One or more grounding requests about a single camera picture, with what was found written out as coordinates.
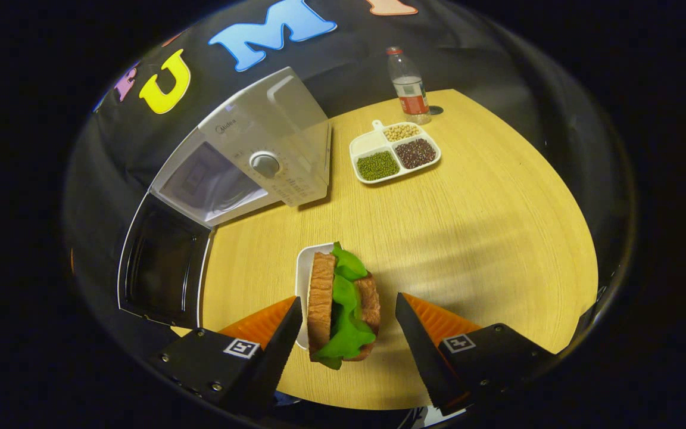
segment red bottle label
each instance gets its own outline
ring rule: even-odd
[[[428,99],[425,97],[425,88],[422,81],[402,84],[393,82],[395,93],[401,101],[401,108],[406,114],[428,113]]]

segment bread slice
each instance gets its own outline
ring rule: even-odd
[[[365,323],[370,325],[372,332],[378,336],[381,329],[381,298],[378,295],[378,289],[375,285],[375,279],[372,273],[367,274],[367,277],[356,280],[354,285],[359,287],[359,294],[361,295],[361,318]],[[343,359],[346,361],[364,360],[370,356],[372,348],[375,347],[377,340],[361,347],[361,353],[351,359]]]
[[[335,275],[334,255],[314,253],[311,279],[308,281],[308,355],[330,342],[330,323],[332,317],[332,278]]]

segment microwave control knob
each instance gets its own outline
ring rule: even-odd
[[[280,171],[280,163],[271,155],[261,154],[253,158],[250,166],[267,179],[274,179]]]

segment blue letter m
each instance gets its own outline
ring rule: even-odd
[[[294,42],[324,35],[338,27],[335,22],[319,17],[303,0],[282,0],[269,7],[264,24],[230,25],[213,36],[208,44],[220,43],[226,47],[237,60],[235,70],[244,72],[266,57],[266,52],[253,51],[248,43],[282,49],[285,26],[291,30]]]

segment red bean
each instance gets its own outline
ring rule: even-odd
[[[436,159],[433,146],[422,138],[398,145],[395,152],[401,163],[408,169],[417,168]]]

